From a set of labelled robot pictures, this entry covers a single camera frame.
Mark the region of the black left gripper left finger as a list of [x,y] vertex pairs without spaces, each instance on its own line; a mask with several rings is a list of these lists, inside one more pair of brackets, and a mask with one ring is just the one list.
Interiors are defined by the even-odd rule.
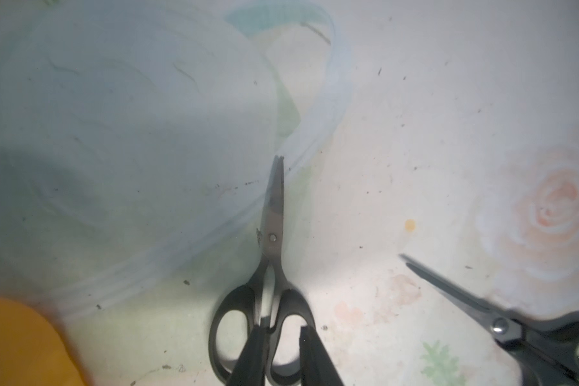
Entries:
[[262,386],[265,384],[265,366],[268,355],[269,331],[255,326],[236,362],[226,386]]

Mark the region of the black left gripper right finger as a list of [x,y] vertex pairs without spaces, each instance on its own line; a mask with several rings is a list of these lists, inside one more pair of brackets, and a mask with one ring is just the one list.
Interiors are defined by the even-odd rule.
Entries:
[[302,386],[343,386],[317,331],[302,326],[299,338],[299,361]]

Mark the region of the black handled scissors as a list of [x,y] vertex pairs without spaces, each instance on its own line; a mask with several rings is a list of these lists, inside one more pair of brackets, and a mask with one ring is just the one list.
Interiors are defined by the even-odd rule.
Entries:
[[284,235],[285,207],[284,158],[274,158],[270,179],[265,191],[262,222],[259,229],[261,257],[255,272],[245,284],[230,291],[218,305],[208,334],[208,355],[212,371],[226,384],[237,360],[223,360],[218,352],[217,335],[222,319],[231,311],[246,318],[247,338],[255,326],[269,331],[265,382],[273,385],[296,385],[301,381],[300,361],[276,365],[276,356],[284,323],[290,316],[302,318],[307,326],[315,326],[310,306],[298,289],[286,278],[281,252]]

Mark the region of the grey black scissors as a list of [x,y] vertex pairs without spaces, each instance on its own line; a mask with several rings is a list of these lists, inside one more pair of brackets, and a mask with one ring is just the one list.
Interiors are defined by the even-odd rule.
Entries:
[[579,385],[579,311],[550,320],[534,320],[474,296],[406,254],[400,258],[515,359],[523,385]]

